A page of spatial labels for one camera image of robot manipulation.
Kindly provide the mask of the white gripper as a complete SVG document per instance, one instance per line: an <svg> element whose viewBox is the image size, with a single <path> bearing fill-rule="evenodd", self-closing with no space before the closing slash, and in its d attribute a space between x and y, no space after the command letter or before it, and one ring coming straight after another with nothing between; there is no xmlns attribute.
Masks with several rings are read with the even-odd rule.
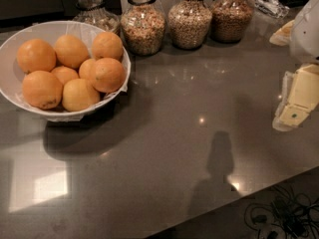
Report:
<svg viewBox="0 0 319 239"><path fill-rule="evenodd" d="M272 127L291 131L300 126L319 105L319 0L309 0L294 19L290 53L304 64L282 80L279 105Z"/></svg>

